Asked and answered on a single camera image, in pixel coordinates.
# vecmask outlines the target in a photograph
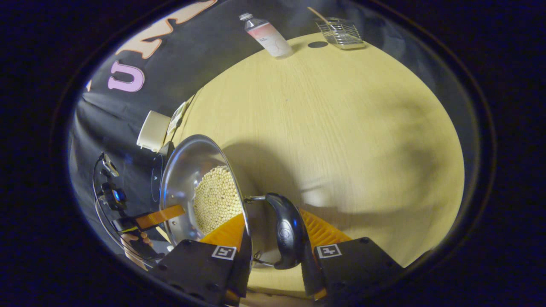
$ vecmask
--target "black ladle handle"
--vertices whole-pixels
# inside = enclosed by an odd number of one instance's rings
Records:
[[[288,198],[268,193],[265,197],[253,200],[265,200],[274,209],[277,216],[277,246],[281,259],[274,264],[275,269],[285,270],[298,265],[303,258],[306,229],[300,211]]]

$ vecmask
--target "white container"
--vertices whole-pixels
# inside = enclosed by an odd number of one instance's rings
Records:
[[[294,53],[284,37],[267,20],[253,18],[249,13],[240,15],[239,19],[246,21],[245,31],[275,58],[287,58]]]
[[[153,152],[158,152],[163,147],[169,122],[170,117],[150,111],[140,129],[136,144],[141,149],[144,147]]]

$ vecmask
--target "plastic bottle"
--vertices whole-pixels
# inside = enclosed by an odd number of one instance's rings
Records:
[[[245,31],[275,58],[287,58],[294,53],[284,37],[267,20],[253,18],[249,13],[240,15],[239,19],[246,21]]]

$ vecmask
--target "light wood tabletop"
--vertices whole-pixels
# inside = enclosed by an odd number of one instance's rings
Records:
[[[291,39],[293,56],[262,50],[214,78],[173,142],[210,137],[260,192],[285,195],[353,239],[370,237],[406,267],[458,213],[464,165],[455,128],[430,89],[380,49],[307,46],[316,41],[325,40]],[[255,268],[248,286],[304,295],[300,267]]]

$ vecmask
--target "bottle label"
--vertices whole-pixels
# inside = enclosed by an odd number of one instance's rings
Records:
[[[284,37],[270,23],[256,27],[248,33],[272,56],[282,56],[292,49]]]

